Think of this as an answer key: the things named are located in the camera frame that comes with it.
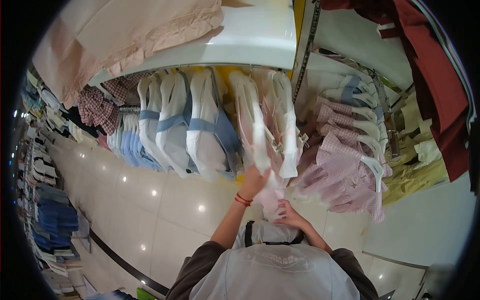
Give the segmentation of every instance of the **human hand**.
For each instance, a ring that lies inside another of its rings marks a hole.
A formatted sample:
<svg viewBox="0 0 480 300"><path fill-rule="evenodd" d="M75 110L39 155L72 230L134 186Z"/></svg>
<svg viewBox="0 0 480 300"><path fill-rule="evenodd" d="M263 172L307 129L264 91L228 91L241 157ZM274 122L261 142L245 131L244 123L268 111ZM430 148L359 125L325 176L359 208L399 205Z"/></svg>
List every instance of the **human hand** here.
<svg viewBox="0 0 480 300"><path fill-rule="evenodd" d="M274 223L290 225L300 230L305 230L308 226L311 226L309 221L300 216L300 214L293 209L288 200L280 199L278 202L280 202L278 208L285 208L285 211L278 214L279 216L282 216L282 218L274 220Z"/></svg>
<svg viewBox="0 0 480 300"><path fill-rule="evenodd" d="M265 174L262 175L257 167L249 167L243 176L243 184L239 191L240 197L247 201L252 200L253 197L266 185L270 170L271 169L268 169Z"/></svg>

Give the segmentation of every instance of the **red string bracelet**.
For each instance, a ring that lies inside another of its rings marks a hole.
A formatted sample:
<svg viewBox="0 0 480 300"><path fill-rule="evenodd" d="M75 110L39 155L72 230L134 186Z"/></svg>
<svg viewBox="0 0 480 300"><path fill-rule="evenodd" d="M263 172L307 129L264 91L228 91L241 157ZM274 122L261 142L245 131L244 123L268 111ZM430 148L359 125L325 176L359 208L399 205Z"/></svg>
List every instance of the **red string bracelet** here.
<svg viewBox="0 0 480 300"><path fill-rule="evenodd" d="M252 202L252 201L253 201L253 199L247 200L247 199L243 198L243 197L240 196L238 193L237 193L237 197L239 197L240 199L242 199L243 201L246 201L246 202Z"/></svg>
<svg viewBox="0 0 480 300"><path fill-rule="evenodd" d="M247 201L247 203L242 202L242 201L240 201L239 199L237 199L237 197L235 197L235 201L237 201L238 203L242 203L245 207L249 207L249 206L250 206L250 202L251 202L251 201L250 201L250 202Z"/></svg>

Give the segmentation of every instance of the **black floor trim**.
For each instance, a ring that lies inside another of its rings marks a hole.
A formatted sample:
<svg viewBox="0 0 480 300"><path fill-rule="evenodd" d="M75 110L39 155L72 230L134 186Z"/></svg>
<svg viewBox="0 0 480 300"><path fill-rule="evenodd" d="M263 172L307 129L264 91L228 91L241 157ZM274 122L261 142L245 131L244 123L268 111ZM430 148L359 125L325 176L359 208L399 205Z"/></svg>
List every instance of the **black floor trim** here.
<svg viewBox="0 0 480 300"><path fill-rule="evenodd" d="M114 262L118 263L125 271L130 273L133 277L137 278L140 281L144 281L145 285L159 292L160 294L166 296L168 293L168 288L159 284L158 282L152 280L150 277L145 276L142 272L135 269L131 264L124 261L118 254L116 254L112 249L110 249L107 244L105 244L101 238L96 235L93 230L90 229L90 237L92 240L108 255Z"/></svg>

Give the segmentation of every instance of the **clothing store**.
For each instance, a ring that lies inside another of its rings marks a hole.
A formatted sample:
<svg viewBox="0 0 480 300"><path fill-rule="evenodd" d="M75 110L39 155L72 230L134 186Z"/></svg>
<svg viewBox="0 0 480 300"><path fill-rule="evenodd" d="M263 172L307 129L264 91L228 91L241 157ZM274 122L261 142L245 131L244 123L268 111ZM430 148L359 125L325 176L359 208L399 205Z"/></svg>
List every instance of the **clothing store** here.
<svg viewBox="0 0 480 300"><path fill-rule="evenodd" d="M473 222L477 108L422 1L142 2L70 1L25 74L25 232L57 294L173 292L252 166L270 171L243 221L287 199L377 299L435 293L426 270L456 265Z"/></svg>

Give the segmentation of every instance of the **brown sleeve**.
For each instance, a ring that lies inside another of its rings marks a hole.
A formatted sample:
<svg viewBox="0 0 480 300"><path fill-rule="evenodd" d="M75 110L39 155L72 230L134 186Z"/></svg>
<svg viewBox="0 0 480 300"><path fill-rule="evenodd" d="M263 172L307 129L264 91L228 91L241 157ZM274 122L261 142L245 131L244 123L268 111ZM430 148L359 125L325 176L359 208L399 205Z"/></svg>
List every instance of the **brown sleeve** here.
<svg viewBox="0 0 480 300"><path fill-rule="evenodd" d="M336 263L350 276L360 292L360 299L378 300L377 290L365 276L353 252L344 248L336 249L331 254Z"/></svg>
<svg viewBox="0 0 480 300"><path fill-rule="evenodd" d="M212 270L225 250L215 241L208 241L200 246L182 266L177 281L168 291L166 299L171 297L175 300L188 300L192 288Z"/></svg>

